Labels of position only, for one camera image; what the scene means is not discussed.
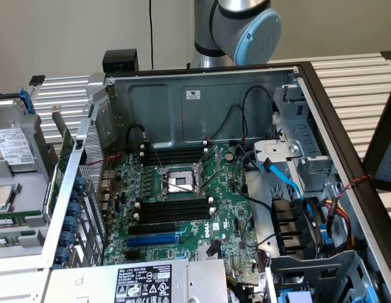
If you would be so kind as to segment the metal socket cover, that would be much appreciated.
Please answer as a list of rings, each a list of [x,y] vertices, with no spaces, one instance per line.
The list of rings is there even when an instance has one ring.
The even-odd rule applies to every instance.
[[[214,145],[210,149],[207,150],[207,152],[201,157],[201,159],[196,163],[196,165],[199,167],[202,163],[204,163],[207,159],[214,157],[214,161],[216,163],[216,170],[221,170],[221,151],[219,149],[218,145]]]

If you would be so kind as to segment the metal socket locking lever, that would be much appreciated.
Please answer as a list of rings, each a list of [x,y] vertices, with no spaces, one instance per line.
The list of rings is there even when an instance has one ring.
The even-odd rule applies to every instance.
[[[150,145],[150,147],[151,147],[151,149],[152,149],[152,151],[153,151],[153,153],[154,153],[154,155],[155,155],[155,157],[156,157],[156,159],[157,159],[157,161],[158,161],[158,164],[159,164],[160,168],[161,168],[162,170],[165,169],[166,166],[162,164],[162,162],[161,162],[161,160],[160,160],[160,158],[159,158],[159,156],[158,156],[158,154],[157,154],[157,151],[156,151],[155,146],[154,146],[154,144],[152,143],[152,141],[149,142],[149,145]]]
[[[215,179],[215,177],[221,172],[221,169],[220,170],[217,170],[215,171],[211,177],[207,178],[206,181],[204,183],[202,183],[200,186],[199,186],[199,189],[203,189],[204,187],[206,187],[212,180]]]

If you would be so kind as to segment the CPU socket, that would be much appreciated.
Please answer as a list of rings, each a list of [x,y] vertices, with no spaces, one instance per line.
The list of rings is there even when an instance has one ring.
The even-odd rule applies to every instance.
[[[179,196],[199,197],[205,195],[203,168],[198,165],[171,165],[158,170],[160,191],[158,198],[173,199]]]

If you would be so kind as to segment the green Dell motherboard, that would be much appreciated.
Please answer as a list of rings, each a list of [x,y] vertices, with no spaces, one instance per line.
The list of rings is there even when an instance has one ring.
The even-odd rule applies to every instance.
[[[228,145],[219,146],[221,151],[221,172],[206,187],[204,196],[160,199],[158,170],[160,166],[144,166],[143,157],[150,153],[124,154],[107,164],[105,170],[115,170],[112,183],[114,202],[103,212],[107,228],[103,263],[105,265],[128,264],[146,261],[168,261],[188,259],[196,261],[199,246],[217,246],[222,250],[222,260],[227,274],[242,282],[251,282],[263,269],[255,247],[255,224],[252,216],[253,204],[246,198],[247,185],[242,169],[242,158]],[[227,162],[225,153],[232,152],[234,160]],[[217,171],[214,157],[200,165],[204,170],[204,182]],[[208,220],[193,220],[175,223],[177,244],[162,246],[128,247],[128,228],[139,223],[140,203],[178,199],[207,198],[209,200]],[[125,252],[140,250],[141,259],[127,261]]]

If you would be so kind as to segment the open grey PC case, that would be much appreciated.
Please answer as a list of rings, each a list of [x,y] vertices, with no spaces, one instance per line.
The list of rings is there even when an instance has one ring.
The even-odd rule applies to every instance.
[[[256,243],[263,269],[251,282],[226,274],[228,303],[277,303],[269,295],[271,259],[281,257],[272,222],[272,200],[303,200],[299,187],[267,158],[262,165],[255,157],[258,141],[276,137],[268,131],[268,98],[253,89],[245,103],[248,136],[242,139],[242,100],[247,90],[264,85],[274,96],[283,85],[299,86],[308,102],[321,150],[334,164],[329,177],[329,194],[318,199],[333,246],[320,249],[320,258],[355,251],[368,272],[379,303],[391,303],[391,221],[365,172],[346,130],[311,65],[270,64],[247,68],[162,71],[159,73],[104,74],[87,86],[89,111],[81,121],[50,226],[53,254],[42,303],[55,270],[90,268],[103,263],[107,228],[98,202],[98,188],[107,164],[124,154],[154,154],[155,148],[228,145],[242,158],[252,202]],[[74,179],[87,181],[86,191],[73,188]],[[59,245],[69,202],[81,205],[74,246],[68,263],[59,264],[54,255]]]

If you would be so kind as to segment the long black expansion slot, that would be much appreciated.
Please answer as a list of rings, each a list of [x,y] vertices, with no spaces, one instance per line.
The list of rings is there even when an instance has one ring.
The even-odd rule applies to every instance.
[[[135,225],[128,228],[129,235],[153,235],[153,234],[165,234],[175,233],[175,223],[157,223],[157,224],[144,224]]]

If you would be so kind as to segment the metal rear port stack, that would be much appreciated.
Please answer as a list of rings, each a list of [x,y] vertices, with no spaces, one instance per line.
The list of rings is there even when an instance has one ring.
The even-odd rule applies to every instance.
[[[100,210],[106,212],[108,207],[114,202],[112,183],[115,177],[115,170],[105,170],[102,173],[100,185],[98,188],[98,202]]]

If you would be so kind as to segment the blue expansion slot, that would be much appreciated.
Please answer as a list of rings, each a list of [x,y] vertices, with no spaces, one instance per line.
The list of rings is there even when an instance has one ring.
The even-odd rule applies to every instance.
[[[145,237],[130,237],[127,239],[128,247],[140,246],[162,246],[168,244],[177,244],[179,237],[175,234],[149,235]]]

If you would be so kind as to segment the silver chipset heatsink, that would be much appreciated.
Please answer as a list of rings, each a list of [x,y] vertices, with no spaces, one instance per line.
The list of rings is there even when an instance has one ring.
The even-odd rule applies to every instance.
[[[220,247],[209,245],[209,246],[199,246],[196,251],[196,260],[205,261],[212,259],[221,259],[222,250]]]

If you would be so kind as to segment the grey metal disk bay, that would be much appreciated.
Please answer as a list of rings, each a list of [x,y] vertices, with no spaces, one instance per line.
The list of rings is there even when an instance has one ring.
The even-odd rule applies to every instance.
[[[256,160],[262,165],[269,158],[304,197],[326,197],[334,164],[320,149],[313,130],[315,121],[302,89],[283,85],[275,89],[273,101],[277,109],[273,114],[276,137],[255,143]]]

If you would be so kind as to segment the black fan shroud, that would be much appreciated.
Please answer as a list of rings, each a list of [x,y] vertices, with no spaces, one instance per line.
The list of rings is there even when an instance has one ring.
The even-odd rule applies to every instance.
[[[320,258],[324,241],[319,225],[323,221],[316,197],[272,200],[272,222],[281,256],[299,260]]]

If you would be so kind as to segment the black box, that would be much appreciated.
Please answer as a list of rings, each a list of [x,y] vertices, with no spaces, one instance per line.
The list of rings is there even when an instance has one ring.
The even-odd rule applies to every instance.
[[[104,73],[139,71],[137,49],[107,50],[102,67]]]

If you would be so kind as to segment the grey power supply unit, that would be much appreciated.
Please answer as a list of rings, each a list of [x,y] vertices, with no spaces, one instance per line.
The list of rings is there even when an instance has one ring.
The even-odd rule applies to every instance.
[[[55,270],[45,303],[228,303],[223,261],[173,259]]]

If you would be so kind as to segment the green graphics card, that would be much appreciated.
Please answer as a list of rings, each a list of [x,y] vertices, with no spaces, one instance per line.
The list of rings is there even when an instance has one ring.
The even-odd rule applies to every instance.
[[[55,166],[52,181],[49,187],[49,196],[47,199],[47,205],[45,208],[45,213],[51,220],[54,208],[57,203],[58,195],[61,189],[64,175],[66,173],[67,164],[71,156],[71,152],[74,146],[74,140],[69,132],[67,125],[62,118],[61,108],[58,106],[53,106],[52,108],[52,118],[57,126],[61,136],[62,136],[62,145],[59,153],[58,163]]]

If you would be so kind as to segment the blue plastic tab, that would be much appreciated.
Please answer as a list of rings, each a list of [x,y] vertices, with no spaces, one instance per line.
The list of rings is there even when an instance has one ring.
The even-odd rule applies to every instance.
[[[320,234],[324,243],[324,247],[329,248],[333,246],[333,240],[327,231],[327,226],[325,223],[320,224]]]

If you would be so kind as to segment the grey parts rack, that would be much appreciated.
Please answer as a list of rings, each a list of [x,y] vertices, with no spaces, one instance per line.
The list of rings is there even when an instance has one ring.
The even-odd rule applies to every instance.
[[[22,131],[31,144],[36,171],[14,173],[4,160],[0,160],[0,186],[19,184],[18,194],[13,196],[11,205],[0,213],[40,210],[39,216],[26,217],[27,225],[2,227],[0,233],[35,231],[35,235],[20,237],[20,246],[0,247],[0,259],[40,254],[48,230],[48,216],[45,213],[46,195],[50,186],[57,155],[54,147],[47,143],[38,114],[27,114],[21,123]]]

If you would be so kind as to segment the grey metal drive cage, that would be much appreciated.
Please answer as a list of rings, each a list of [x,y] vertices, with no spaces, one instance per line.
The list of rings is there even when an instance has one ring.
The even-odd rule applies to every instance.
[[[282,302],[300,293],[300,302],[379,303],[362,259],[355,251],[330,258],[298,260],[290,256],[271,259],[269,295]]]

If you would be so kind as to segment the blue plastic block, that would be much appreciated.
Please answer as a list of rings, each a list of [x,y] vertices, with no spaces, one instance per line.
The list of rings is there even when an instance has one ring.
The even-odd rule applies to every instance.
[[[313,303],[309,291],[281,292],[277,303]]]

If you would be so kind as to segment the black framed panel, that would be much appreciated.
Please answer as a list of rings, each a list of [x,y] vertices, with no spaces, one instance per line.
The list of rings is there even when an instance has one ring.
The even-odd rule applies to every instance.
[[[374,186],[391,192],[391,93],[363,160]]]

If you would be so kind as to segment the silver hard disk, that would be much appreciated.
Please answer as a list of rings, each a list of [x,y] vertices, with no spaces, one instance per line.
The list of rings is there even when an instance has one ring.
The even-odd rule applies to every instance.
[[[37,170],[30,141],[21,128],[27,114],[21,98],[0,95],[0,160],[14,173]]]

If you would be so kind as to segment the silver CPU chip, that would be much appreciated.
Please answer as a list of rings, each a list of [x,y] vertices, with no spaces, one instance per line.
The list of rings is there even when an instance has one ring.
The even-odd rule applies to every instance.
[[[0,211],[6,211],[10,207],[13,196],[19,192],[19,187],[19,184],[0,186]]]

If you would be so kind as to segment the blue disk bracket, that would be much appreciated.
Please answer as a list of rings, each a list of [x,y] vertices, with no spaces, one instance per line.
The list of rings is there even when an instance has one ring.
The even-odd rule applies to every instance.
[[[31,96],[23,87],[20,88],[20,90],[18,92],[18,96],[21,98],[21,100],[25,104],[26,113],[27,114],[35,114],[35,109],[33,106],[33,102],[31,100]]]

